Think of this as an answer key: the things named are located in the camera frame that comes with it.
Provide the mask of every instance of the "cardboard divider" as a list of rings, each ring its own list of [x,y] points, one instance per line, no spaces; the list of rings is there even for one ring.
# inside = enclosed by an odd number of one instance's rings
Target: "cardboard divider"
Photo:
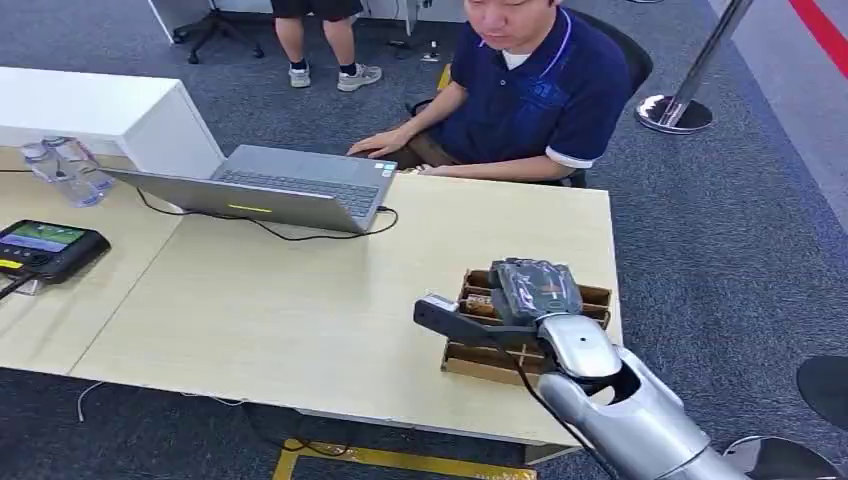
[[[595,319],[606,329],[610,319],[612,292],[605,288],[578,285],[583,300],[583,315]],[[499,326],[503,321],[491,304],[491,285],[488,272],[470,270],[466,272],[462,290],[458,297],[459,313],[484,325]],[[535,386],[539,375],[545,371],[545,357],[535,342],[517,343],[506,346]],[[442,370],[484,380],[512,385],[522,385],[515,365],[493,346],[470,346],[448,341],[442,358]]]

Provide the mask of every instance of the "laptop lid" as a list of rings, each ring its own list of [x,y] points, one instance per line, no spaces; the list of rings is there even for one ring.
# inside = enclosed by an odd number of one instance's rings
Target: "laptop lid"
[[[114,168],[101,170],[183,210],[342,232],[365,232],[365,228],[334,198],[326,195]]]

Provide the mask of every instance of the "light wood table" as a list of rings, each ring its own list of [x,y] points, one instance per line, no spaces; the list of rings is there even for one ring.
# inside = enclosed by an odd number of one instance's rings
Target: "light wood table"
[[[426,292],[455,296],[468,268],[547,259],[614,292],[620,343],[606,192],[398,175],[384,204],[400,212],[394,229],[344,241],[287,243],[246,222],[185,218],[71,375],[575,445],[523,388],[440,371],[445,339],[414,324],[412,308]]]
[[[0,169],[21,168],[16,150],[0,148]],[[147,210],[124,185],[100,205],[74,208],[32,174],[0,173],[0,228],[23,219],[92,228],[112,243],[84,275],[35,297],[13,294],[0,300],[0,366],[67,375],[179,219]]]

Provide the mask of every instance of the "stanchion base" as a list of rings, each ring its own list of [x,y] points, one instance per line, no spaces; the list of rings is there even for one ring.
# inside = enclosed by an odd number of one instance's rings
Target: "stanchion base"
[[[678,120],[677,125],[661,124],[660,119],[662,119],[672,98],[668,95],[654,95],[642,100],[642,103],[636,107],[636,118],[642,125],[652,130],[674,135],[689,135],[698,130],[703,130],[713,123],[713,113],[710,109],[692,100]]]
[[[746,437],[733,442],[723,456],[736,471],[753,480],[844,478],[830,460],[780,437]]]
[[[822,418],[843,430],[848,430],[846,375],[848,357],[832,356],[810,358],[801,364],[796,374],[801,398]]]

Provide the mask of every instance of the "yellow floor marking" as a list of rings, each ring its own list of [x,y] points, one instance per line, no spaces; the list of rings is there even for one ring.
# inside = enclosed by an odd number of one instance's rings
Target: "yellow floor marking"
[[[285,445],[288,448],[297,448],[300,446],[300,443],[297,440],[288,439]],[[319,442],[312,442],[312,446],[327,452],[341,452],[344,449],[341,445]],[[464,462],[462,460],[425,457],[409,453],[387,452],[384,450],[358,447],[351,447],[347,453],[340,457],[321,455],[309,449],[303,449],[296,453],[283,450],[280,453],[280,461],[277,463],[277,470],[274,471],[273,480],[291,480],[298,457],[326,458],[329,460],[361,463],[363,465],[403,468],[416,472],[438,473],[441,475],[454,475],[482,480],[536,480],[536,472],[534,470],[499,467],[483,463]]]
[[[439,86],[437,87],[439,90],[445,88],[450,83],[450,63],[445,65],[445,69],[442,70],[442,76],[439,77]]]

